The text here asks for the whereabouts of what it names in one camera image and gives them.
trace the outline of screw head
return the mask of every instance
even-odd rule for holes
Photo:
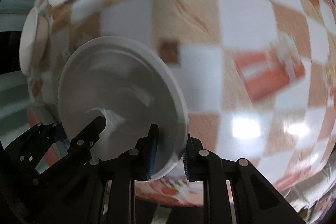
[[[137,149],[131,149],[128,151],[128,153],[131,155],[131,156],[136,156],[137,154],[139,154],[139,150]]]
[[[96,164],[99,163],[99,159],[98,159],[98,158],[92,158],[92,159],[90,159],[89,163],[90,163],[91,165],[96,165]]]
[[[240,159],[240,160],[238,160],[238,163],[241,166],[248,166],[249,165],[249,161],[247,159]]]
[[[206,149],[202,149],[198,153],[203,157],[206,157],[207,155],[209,155],[209,151]]]

